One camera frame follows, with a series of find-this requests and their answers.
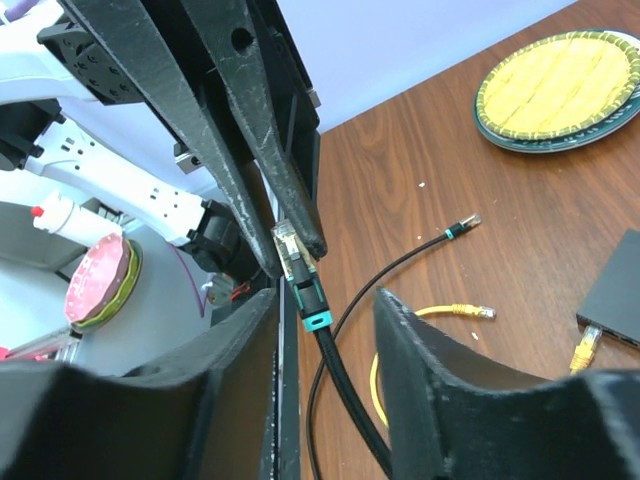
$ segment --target round hole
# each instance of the round hole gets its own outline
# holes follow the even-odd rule
[[[246,28],[236,28],[231,32],[231,45],[238,53],[246,53],[253,43],[253,36]]]

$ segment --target purple cable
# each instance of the purple cable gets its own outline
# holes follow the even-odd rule
[[[22,0],[21,2],[18,2],[17,5],[7,8],[4,15],[10,22],[15,22],[19,18],[25,16],[29,10],[38,4],[39,1],[40,0]]]
[[[178,249],[175,246],[171,245],[170,243],[167,243],[167,245],[171,247],[171,250],[173,250],[173,253],[176,255],[176,257],[178,257],[178,260],[180,261],[180,265],[182,265],[182,268],[184,269],[184,273],[189,279],[189,283],[191,283],[191,288],[193,289],[193,293],[196,296],[196,302],[198,303],[198,311],[200,312],[200,318],[204,318],[205,300],[200,298],[200,291],[196,286],[196,281],[193,279],[193,275],[191,275],[191,272],[189,271],[189,267],[187,267],[187,264],[184,262],[184,258],[182,258],[182,255],[180,255],[180,252],[178,251]]]

